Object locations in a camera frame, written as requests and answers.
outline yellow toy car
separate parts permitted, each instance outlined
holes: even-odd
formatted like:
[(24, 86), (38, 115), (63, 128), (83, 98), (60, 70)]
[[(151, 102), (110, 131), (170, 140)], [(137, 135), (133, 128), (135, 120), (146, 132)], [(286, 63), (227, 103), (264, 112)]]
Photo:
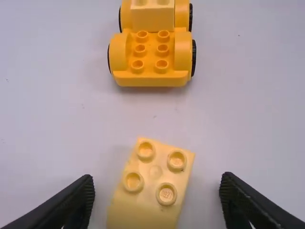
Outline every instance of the yellow toy car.
[(121, 33), (108, 47), (108, 66), (119, 86), (180, 87), (196, 67), (189, 0), (123, 0)]

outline black wheel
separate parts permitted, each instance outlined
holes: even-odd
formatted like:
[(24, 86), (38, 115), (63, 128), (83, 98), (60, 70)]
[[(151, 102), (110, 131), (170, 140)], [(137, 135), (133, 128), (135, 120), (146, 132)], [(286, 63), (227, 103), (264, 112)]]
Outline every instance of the black wheel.
[(189, 32), (192, 31), (192, 27), (193, 27), (193, 4), (190, 3)]
[(122, 25), (121, 25), (121, 8), (119, 9), (119, 28), (120, 28), (120, 32), (122, 32)]
[(192, 74), (191, 74), (192, 77), (195, 74), (196, 58), (197, 58), (197, 46), (196, 46), (196, 41), (193, 40), (193, 60), (192, 60)]
[(111, 74), (111, 70), (110, 70), (110, 61), (109, 61), (109, 47), (110, 47), (110, 45), (108, 45), (107, 59), (108, 59), (108, 68), (109, 68), (109, 72), (110, 72), (110, 74)]

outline black tire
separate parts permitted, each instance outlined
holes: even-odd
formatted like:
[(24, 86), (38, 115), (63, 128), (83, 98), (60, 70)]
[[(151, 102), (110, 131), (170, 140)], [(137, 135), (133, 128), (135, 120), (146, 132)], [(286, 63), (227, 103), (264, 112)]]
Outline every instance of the black tire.
[(109, 72), (110, 72), (110, 74), (111, 74), (111, 70), (110, 70), (110, 61), (109, 61), (109, 47), (110, 47), (110, 45), (108, 45), (107, 59), (108, 59), (108, 68), (109, 68)]
[(189, 32), (192, 31), (192, 28), (193, 28), (193, 4), (190, 3)]
[(121, 7), (119, 9), (119, 28), (120, 28), (120, 32), (122, 32), (122, 25), (121, 25)]
[(196, 41), (193, 40), (193, 60), (192, 60), (192, 74), (191, 74), (192, 77), (195, 74), (196, 58), (197, 58), (197, 45), (196, 45)]

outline lego stud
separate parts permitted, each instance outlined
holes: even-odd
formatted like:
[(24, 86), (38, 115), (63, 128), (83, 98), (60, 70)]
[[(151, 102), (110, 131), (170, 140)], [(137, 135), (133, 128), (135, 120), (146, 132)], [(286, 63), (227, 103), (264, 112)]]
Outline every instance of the lego stud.
[(144, 179), (138, 172), (131, 172), (124, 176), (123, 185), (127, 192), (139, 193), (144, 187)]
[(137, 57), (143, 57), (146, 55), (146, 48), (145, 48), (145, 45), (143, 44), (139, 44), (137, 45), (134, 50), (133, 50), (133, 53), (135, 56)]
[(154, 146), (149, 142), (142, 142), (138, 147), (137, 154), (141, 161), (151, 162), (155, 155)]
[(166, 73), (168, 70), (168, 62), (166, 60), (158, 60), (155, 65), (155, 71), (160, 74)]
[(161, 30), (158, 32), (158, 41), (168, 42), (170, 40), (170, 32), (167, 30)]
[(139, 74), (144, 70), (144, 63), (141, 60), (136, 60), (132, 62), (132, 72)]
[(145, 6), (147, 4), (147, 0), (134, 0), (136, 6)]
[(168, 46), (166, 44), (160, 44), (157, 47), (157, 54), (158, 56), (167, 56), (169, 54), (169, 49)]
[(159, 5), (168, 5), (170, 3), (170, 0), (158, 0)]
[(136, 35), (136, 40), (139, 43), (144, 43), (148, 41), (148, 32), (147, 31), (139, 31)]
[(167, 167), (172, 172), (182, 172), (186, 166), (186, 157), (180, 151), (174, 151), (167, 157)]
[(171, 183), (163, 183), (157, 188), (156, 198), (162, 206), (173, 205), (177, 200), (177, 190)]

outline white table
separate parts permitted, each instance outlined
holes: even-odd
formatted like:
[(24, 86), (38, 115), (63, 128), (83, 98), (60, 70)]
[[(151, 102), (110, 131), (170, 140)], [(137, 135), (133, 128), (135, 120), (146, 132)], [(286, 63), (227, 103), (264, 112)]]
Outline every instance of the white table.
[(104, 229), (138, 136), (196, 153), (180, 229), (225, 228), (225, 171), (305, 220), (305, 2), (193, 0), (196, 73), (163, 90), (109, 74), (120, 2), (0, 0), (0, 227), (88, 173)]

